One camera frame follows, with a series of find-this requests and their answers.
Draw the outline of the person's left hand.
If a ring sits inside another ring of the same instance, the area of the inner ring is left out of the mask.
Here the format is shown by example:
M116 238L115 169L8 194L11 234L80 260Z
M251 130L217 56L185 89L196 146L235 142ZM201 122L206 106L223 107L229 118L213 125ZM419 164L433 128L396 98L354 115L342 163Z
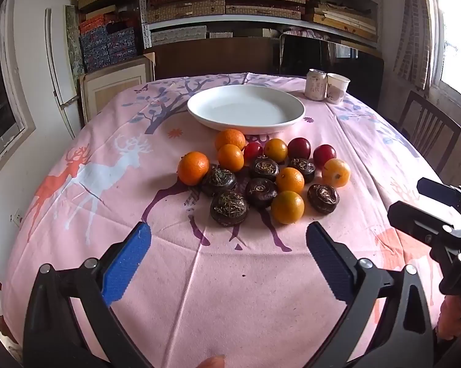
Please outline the person's left hand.
M215 355L202 361L196 368L224 368L225 363L223 355Z

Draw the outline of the person's right hand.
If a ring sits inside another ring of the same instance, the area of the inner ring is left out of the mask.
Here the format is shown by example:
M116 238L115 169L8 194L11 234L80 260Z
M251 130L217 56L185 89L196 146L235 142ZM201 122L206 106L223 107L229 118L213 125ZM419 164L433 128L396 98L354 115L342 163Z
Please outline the person's right hand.
M448 295L440 307L437 337L451 341L461 335L461 297Z

